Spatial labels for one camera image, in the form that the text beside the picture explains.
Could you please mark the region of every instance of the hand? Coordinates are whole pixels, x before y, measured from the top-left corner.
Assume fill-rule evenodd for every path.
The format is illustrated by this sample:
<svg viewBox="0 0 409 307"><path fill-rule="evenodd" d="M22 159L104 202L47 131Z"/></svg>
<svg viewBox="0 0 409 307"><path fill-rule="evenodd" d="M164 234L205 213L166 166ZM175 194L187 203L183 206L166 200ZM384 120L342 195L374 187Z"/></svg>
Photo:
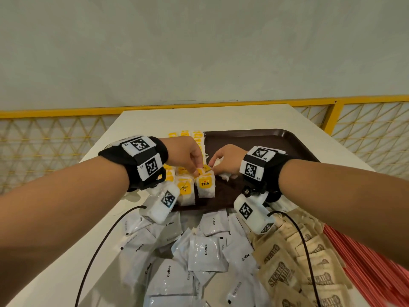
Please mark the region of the hand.
<svg viewBox="0 0 409 307"><path fill-rule="evenodd" d="M213 172L215 175L222 173L236 174L239 175L241 161L246 155L247 151L235 146L233 144L228 144L219 149L212 157L209 162L209 166L213 167L216 158L224 157L223 161L213 167Z"/></svg>
<svg viewBox="0 0 409 307"><path fill-rule="evenodd" d="M202 151L192 137L159 138L168 149L169 166L184 167L194 175L199 176L197 168L203 168Z"/></svg>

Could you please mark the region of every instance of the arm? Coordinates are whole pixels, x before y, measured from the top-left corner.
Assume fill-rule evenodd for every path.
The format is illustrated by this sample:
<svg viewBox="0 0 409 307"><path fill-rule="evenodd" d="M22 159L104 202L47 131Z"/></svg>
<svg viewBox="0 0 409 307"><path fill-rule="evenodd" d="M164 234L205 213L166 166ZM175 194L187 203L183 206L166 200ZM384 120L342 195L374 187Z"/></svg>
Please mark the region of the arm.
<svg viewBox="0 0 409 307"><path fill-rule="evenodd" d="M169 165L203 167L193 138L161 141ZM0 306L93 228L128 186L125 168L98 156L1 196Z"/></svg>
<svg viewBox="0 0 409 307"><path fill-rule="evenodd" d="M245 154L245 150L227 145L216 152L209 165L224 156L213 168L215 174L238 174ZM279 187L300 208L409 268L409 181L294 159L281 170Z"/></svg>

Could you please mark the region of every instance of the tray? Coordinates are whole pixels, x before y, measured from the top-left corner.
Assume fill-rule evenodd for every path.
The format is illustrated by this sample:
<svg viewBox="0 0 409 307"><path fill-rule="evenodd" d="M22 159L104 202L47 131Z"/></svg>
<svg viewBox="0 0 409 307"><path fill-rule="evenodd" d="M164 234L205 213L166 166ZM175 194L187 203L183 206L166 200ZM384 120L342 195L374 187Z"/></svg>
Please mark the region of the tray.
<svg viewBox="0 0 409 307"><path fill-rule="evenodd" d="M228 130L205 132L205 148L209 155L207 162L213 154L226 144L234 144L242 149L249 150L255 145L284 150L287 154L304 160L318 162L319 160L309 149L291 132L284 129L252 129L252 130ZM176 205L173 211L201 210L215 211L224 208L233 208L233 202L241 193L244 186L242 177L237 179L222 180L216 176L215 198L198 198L195 187L196 204L194 206L181 207Z"/></svg>

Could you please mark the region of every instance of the white wall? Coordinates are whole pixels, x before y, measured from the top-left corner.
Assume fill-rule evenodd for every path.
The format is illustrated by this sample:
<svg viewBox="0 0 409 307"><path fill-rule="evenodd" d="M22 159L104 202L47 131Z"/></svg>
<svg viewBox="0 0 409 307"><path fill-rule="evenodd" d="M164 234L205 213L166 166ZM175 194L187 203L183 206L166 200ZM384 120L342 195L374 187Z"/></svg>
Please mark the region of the white wall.
<svg viewBox="0 0 409 307"><path fill-rule="evenodd" d="M409 94L409 0L0 0L0 109Z"/></svg>

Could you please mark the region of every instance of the black cable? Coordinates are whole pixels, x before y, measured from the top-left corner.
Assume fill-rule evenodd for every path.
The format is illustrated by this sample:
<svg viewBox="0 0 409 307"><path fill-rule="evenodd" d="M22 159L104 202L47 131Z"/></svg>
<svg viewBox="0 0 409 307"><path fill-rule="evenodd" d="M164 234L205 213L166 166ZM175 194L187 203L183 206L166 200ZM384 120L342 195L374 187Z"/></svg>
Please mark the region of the black cable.
<svg viewBox="0 0 409 307"><path fill-rule="evenodd" d="M84 283L85 283L85 279L87 278L89 269L91 268L92 263L94 262L94 259L96 258L96 255L98 254L99 250L101 249L102 245L104 244L105 240L108 238L109 234L113 231L113 229L115 228L115 226L131 211L138 209L138 208L143 208L146 209L146 206L137 206L137 207L133 207L131 209L129 209L127 212L125 212L123 215L121 215L121 217L119 219L117 219L117 221L114 223L114 225L112 225L112 227L110 228L110 230L107 232L107 234L105 235L104 239L102 239L101 243L99 244L98 248L96 249L94 255L91 258L91 261L88 264L87 270L85 271L84 277L82 278L81 281L81 285L79 286L79 290L78 290L78 294L77 294L77 298L75 300L75 307L78 307L79 304L79 298L81 296L81 292L82 292L82 288L84 287Z"/></svg>
<svg viewBox="0 0 409 307"><path fill-rule="evenodd" d="M294 222L294 220L285 212L282 211L272 211L270 212L267 216L271 216L275 213L279 213L282 214L286 217L289 218L289 220L294 224L295 228L297 229L298 233L301 236L301 241L303 242L304 245L304 249L305 249L305 255L307 256L307 262L308 262L308 268L310 269L310 275L311 275L311 282L313 283L313 288L314 288L314 294L315 294L315 298L317 299L317 307L321 307L321 302L320 302L320 298L318 296L318 291L317 291L317 285L315 284L315 279L314 279L314 273L313 273L313 267L311 266L311 261L310 261L310 255L308 253L308 248L307 245L305 243L305 239L303 237L303 233L301 232L300 228L298 227L297 223Z"/></svg>

